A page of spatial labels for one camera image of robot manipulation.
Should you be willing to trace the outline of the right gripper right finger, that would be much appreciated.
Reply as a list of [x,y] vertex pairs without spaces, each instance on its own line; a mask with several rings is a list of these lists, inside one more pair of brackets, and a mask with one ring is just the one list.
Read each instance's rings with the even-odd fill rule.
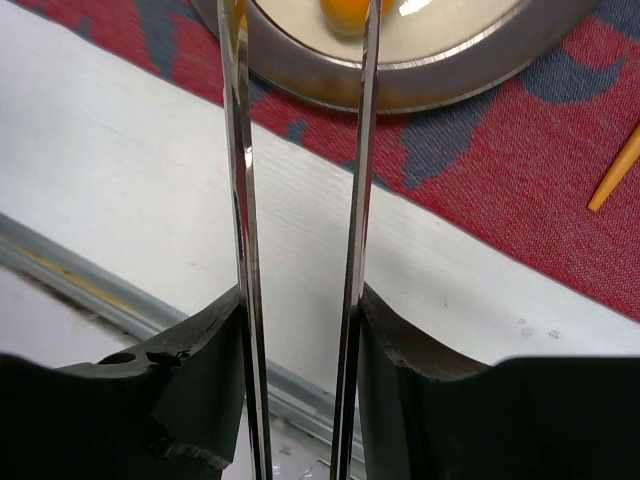
[[488,366],[362,303],[358,393],[370,479],[635,479],[639,361]]

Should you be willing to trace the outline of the metal tongs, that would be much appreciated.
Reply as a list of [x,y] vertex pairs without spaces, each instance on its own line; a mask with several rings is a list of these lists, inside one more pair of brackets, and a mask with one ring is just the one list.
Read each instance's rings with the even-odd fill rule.
[[[383,2],[370,2],[364,29],[358,143],[331,440],[330,476],[333,479],[348,479],[351,476],[361,303],[364,293],[365,252],[377,118],[379,36],[383,9]],[[236,266],[240,305],[245,315],[243,352],[252,465],[255,478],[270,479],[273,476],[273,468],[249,109],[247,6],[243,1],[220,1],[217,4],[217,16],[236,236]]]

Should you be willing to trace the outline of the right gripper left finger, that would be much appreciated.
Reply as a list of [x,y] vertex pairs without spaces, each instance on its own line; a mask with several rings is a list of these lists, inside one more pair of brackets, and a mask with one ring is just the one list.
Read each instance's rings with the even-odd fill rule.
[[245,383],[239,293],[98,363],[1,358],[5,479],[218,479]]

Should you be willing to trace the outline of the small striped croissant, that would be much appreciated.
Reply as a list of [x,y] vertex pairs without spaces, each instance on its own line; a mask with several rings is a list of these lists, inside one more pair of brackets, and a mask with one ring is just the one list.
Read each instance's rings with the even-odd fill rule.
[[369,0],[320,0],[330,30],[338,36],[355,38],[365,31]]

